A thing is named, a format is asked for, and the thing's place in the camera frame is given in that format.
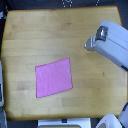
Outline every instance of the wood grain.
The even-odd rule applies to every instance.
[[[8,119],[119,115],[127,101],[127,74],[84,49],[102,20],[121,24],[116,7],[8,13],[1,55]],[[73,89],[37,99],[35,66],[68,57]]]

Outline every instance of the pink square cloth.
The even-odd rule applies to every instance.
[[[72,88],[70,59],[36,67],[36,97],[45,97]]]

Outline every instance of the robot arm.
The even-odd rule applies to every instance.
[[[96,36],[85,44],[89,51],[97,51],[128,72],[128,31],[111,21],[102,21]]]

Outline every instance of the wooden tabletop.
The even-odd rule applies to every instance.
[[[84,49],[102,20],[121,24],[117,7],[10,11],[4,30],[4,109],[11,120],[119,115],[127,74]],[[70,57],[73,89],[36,98],[35,66]]]

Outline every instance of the metal clamp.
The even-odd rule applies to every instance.
[[[104,26],[100,26],[99,29],[97,30],[95,40],[106,41],[107,35],[108,35],[108,28]]]

